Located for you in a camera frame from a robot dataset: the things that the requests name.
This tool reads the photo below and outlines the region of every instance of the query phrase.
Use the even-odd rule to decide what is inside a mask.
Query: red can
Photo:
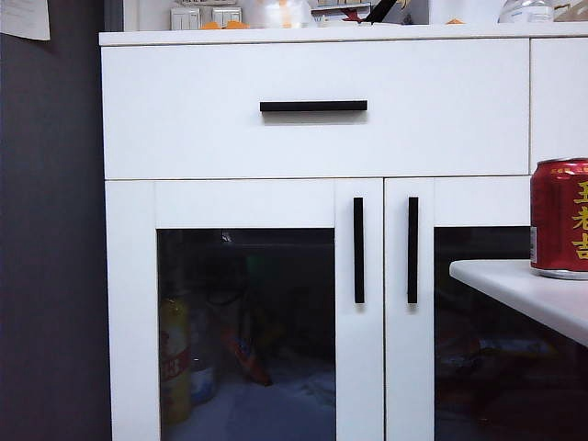
[[[588,158],[542,161],[531,178],[531,266],[588,280]]]

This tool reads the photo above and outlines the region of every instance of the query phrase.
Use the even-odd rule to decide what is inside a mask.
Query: can lid
[[[539,161],[537,165],[540,164],[548,164],[548,163],[564,163],[564,162],[571,162],[571,161],[585,161],[588,163],[588,158],[556,158],[556,159],[546,159],[545,161]]]

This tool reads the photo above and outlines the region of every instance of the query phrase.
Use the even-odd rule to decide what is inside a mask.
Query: white countertop
[[[588,37],[588,22],[102,32],[101,46]]]
[[[528,260],[461,260],[449,274],[588,346],[588,281],[537,276]]]

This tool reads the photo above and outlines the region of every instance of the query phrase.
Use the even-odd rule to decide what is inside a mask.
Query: bottle
[[[508,0],[499,23],[549,23],[553,21],[552,0]]]
[[[159,312],[162,417],[164,424],[177,424],[192,409],[188,307],[181,292],[162,299]]]
[[[210,341],[209,311],[203,304],[190,311],[190,397],[196,406],[216,393],[214,356]]]

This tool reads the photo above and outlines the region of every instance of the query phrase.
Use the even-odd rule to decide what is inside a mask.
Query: door handle
[[[407,300],[418,302],[419,198],[408,198],[408,284]]]
[[[260,112],[334,112],[368,110],[366,99],[356,101],[262,101]]]
[[[364,199],[353,198],[353,246],[356,303],[365,303],[364,290]]]

